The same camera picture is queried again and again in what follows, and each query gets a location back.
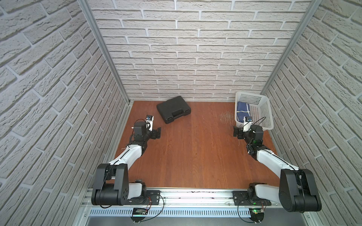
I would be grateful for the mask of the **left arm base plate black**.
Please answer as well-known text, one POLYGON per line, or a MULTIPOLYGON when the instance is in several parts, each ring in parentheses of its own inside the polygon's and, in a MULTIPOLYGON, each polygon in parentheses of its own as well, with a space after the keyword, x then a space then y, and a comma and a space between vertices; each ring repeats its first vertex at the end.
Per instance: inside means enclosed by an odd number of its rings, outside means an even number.
POLYGON ((147 190, 146 194, 127 200, 127 205, 159 205, 160 190, 147 190))

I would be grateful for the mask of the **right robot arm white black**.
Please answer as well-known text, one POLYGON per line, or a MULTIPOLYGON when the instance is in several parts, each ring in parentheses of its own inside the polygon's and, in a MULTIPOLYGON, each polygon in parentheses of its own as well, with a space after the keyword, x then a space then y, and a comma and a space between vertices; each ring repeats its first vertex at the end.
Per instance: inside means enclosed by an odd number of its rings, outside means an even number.
POLYGON ((266 200, 276 202, 288 212, 321 211, 322 202, 314 174, 276 155, 263 144, 263 135, 259 125, 247 123, 243 127, 233 127, 233 136, 246 142, 248 154, 280 179, 279 186, 251 183, 247 200, 252 205, 266 200))

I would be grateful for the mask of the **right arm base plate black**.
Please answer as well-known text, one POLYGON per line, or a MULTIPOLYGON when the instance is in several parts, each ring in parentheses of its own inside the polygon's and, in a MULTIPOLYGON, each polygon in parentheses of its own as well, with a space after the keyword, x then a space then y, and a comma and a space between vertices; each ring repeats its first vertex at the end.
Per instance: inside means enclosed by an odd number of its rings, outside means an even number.
POLYGON ((232 191, 232 197, 235 206, 250 205, 250 206, 271 206, 272 203, 269 200, 261 199, 256 196, 254 192, 247 190, 232 191))

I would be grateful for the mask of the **blue checked pillowcase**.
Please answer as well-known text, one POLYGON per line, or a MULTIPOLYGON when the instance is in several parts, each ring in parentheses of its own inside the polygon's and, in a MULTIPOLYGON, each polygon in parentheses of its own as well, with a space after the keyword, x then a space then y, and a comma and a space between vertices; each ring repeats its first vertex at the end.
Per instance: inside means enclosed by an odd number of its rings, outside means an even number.
POLYGON ((244 102, 237 102, 236 116, 239 122, 251 121, 250 105, 244 102))

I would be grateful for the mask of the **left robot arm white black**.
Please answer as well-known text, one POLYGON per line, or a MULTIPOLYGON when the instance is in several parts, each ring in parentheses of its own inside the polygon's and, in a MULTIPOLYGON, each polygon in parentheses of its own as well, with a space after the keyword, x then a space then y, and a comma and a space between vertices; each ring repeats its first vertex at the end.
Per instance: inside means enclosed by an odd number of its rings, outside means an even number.
POLYGON ((129 182, 128 170, 147 149, 150 139, 159 139, 161 129, 153 129, 154 117, 138 119, 133 125, 133 132, 125 150, 109 163, 100 164, 96 169, 91 196, 91 203, 102 208, 122 205, 149 204, 147 187, 138 180, 129 182))

